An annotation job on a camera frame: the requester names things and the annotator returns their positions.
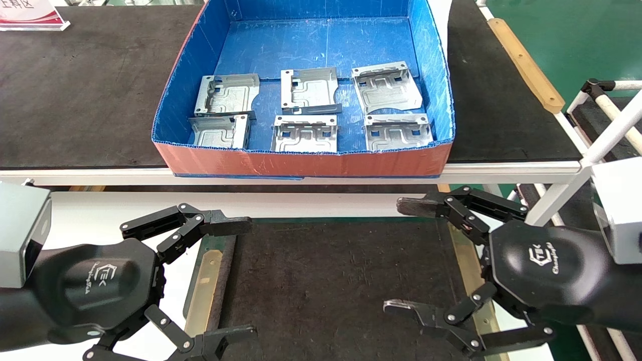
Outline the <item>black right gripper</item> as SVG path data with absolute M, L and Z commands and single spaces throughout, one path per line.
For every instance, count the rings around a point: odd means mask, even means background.
M 546 324 L 487 334 L 466 329 L 464 324 L 493 297 L 514 317 L 532 322 L 640 332 L 640 264 L 615 263 L 599 231 L 527 225 L 518 221 L 527 217 L 527 206 L 470 186 L 433 198 L 399 198 L 396 208 L 406 216 L 445 219 L 473 244 L 488 246 L 494 284 L 484 283 L 456 306 L 443 310 L 401 299 L 383 302 L 384 313 L 412 318 L 422 331 L 445 336 L 465 356 L 535 348 L 556 336 Z M 506 224 L 491 232 L 477 213 Z

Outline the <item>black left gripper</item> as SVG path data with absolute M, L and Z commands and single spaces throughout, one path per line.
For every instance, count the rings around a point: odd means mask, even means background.
M 229 345 L 256 338 L 256 327 L 225 327 L 190 337 L 152 304 L 163 296 L 163 264 L 205 236 L 243 235 L 251 228 L 250 217 L 229 218 L 221 210 L 182 203 L 124 222 L 120 231 L 127 240 L 118 244 L 43 250 L 22 288 L 2 288 L 2 347 L 72 344 L 102 336 L 83 360 L 138 360 L 114 347 L 148 320 L 177 347 L 168 360 L 221 360 Z M 157 252 L 142 243 L 169 231 Z

